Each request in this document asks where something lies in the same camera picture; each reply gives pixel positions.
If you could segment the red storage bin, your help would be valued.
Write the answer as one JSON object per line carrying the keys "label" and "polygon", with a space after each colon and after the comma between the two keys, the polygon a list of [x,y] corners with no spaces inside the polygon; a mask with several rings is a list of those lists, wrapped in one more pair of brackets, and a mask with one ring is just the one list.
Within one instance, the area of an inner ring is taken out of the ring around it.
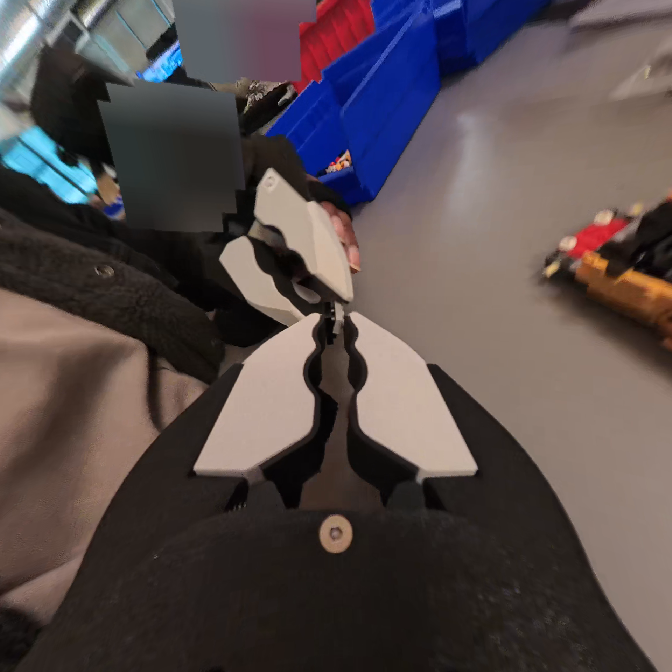
{"label": "red storage bin", "polygon": [[300,24],[301,76],[292,85],[301,94],[323,71],[375,30],[371,1],[320,1],[316,21]]}

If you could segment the empty blue storage bin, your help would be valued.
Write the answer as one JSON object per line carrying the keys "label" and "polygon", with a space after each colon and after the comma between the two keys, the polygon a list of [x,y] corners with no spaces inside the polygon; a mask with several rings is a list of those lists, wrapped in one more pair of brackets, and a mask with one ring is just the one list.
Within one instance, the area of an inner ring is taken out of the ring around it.
{"label": "empty blue storage bin", "polygon": [[440,75],[478,66],[550,1],[433,1]]}

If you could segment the black chair headrest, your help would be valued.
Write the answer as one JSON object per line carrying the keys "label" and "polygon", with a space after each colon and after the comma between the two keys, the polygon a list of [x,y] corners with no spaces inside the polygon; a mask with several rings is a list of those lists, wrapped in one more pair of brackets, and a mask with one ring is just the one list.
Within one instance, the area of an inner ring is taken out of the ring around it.
{"label": "black chair headrest", "polygon": [[107,85],[130,87],[132,81],[75,52],[47,45],[38,56],[29,107],[36,125],[67,154],[113,167],[98,105],[110,101]]}

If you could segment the yellow lego car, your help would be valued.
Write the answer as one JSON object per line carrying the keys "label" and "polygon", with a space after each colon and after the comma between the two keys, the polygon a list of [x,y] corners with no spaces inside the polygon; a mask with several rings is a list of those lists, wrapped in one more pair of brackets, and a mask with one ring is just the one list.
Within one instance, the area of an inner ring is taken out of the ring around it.
{"label": "yellow lego car", "polygon": [[582,287],[600,305],[651,329],[671,351],[671,195],[649,209],[598,211],[557,243],[542,275]]}

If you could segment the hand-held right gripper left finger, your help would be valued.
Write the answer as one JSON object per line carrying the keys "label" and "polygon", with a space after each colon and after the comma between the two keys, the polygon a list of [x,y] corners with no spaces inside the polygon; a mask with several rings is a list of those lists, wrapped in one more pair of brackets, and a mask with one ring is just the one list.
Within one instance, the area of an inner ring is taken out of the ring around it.
{"label": "hand-held right gripper left finger", "polygon": [[306,316],[247,357],[194,464],[196,475],[260,481],[273,459],[308,437],[316,397],[304,373],[321,324],[321,315]]}

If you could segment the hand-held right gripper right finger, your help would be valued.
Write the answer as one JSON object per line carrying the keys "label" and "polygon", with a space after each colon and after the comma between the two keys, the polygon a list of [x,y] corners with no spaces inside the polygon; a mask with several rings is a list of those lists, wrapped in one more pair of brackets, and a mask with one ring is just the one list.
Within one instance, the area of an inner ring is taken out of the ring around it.
{"label": "hand-held right gripper right finger", "polygon": [[361,313],[347,316],[348,455],[370,483],[467,476],[478,466],[429,365]]}

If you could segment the person's left hand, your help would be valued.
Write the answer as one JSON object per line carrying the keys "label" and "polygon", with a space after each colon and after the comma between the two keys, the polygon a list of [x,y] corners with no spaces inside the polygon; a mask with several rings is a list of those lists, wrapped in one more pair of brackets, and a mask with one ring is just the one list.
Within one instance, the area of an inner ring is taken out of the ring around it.
{"label": "person's left hand", "polygon": [[359,273],[361,271],[359,243],[352,226],[351,216],[331,202],[323,201],[321,206],[329,214],[332,226],[347,257],[351,273]]}

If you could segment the blue bin with lego pieces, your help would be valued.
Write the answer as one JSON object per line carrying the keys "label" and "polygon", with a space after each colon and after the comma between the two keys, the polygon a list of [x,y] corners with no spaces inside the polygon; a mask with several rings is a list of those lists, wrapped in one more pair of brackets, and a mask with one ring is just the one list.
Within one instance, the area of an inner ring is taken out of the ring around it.
{"label": "blue bin with lego pieces", "polygon": [[[349,205],[372,201],[440,90],[437,46],[431,2],[416,1],[331,63],[266,135],[289,139]],[[352,166],[325,175],[346,150]]]}

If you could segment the taupe sweatshirt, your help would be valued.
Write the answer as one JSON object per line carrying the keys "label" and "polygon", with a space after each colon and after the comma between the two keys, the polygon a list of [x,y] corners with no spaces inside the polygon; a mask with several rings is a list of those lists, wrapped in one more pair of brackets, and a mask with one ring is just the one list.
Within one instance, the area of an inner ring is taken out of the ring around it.
{"label": "taupe sweatshirt", "polygon": [[114,494],[207,384],[1,290],[1,607],[47,624]]}

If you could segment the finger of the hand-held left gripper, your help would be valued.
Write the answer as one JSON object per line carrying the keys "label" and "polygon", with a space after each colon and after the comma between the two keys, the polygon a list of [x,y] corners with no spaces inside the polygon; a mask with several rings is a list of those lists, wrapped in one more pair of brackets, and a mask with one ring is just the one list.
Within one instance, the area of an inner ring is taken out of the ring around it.
{"label": "finger of the hand-held left gripper", "polygon": [[309,314],[320,314],[321,303],[310,303],[297,291],[273,250],[247,236],[228,243],[220,264],[248,305],[290,327]]}
{"label": "finger of the hand-held left gripper", "polygon": [[279,172],[268,169],[256,189],[253,238],[266,244],[300,295],[352,302],[345,250],[327,211],[307,201]]}

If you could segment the silver ventilation duct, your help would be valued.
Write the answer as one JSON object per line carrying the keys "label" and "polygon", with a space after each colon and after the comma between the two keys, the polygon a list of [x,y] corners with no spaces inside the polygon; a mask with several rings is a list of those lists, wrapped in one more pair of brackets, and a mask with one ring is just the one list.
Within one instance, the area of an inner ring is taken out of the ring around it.
{"label": "silver ventilation duct", "polygon": [[75,1],[1,1],[1,84],[15,79]]}

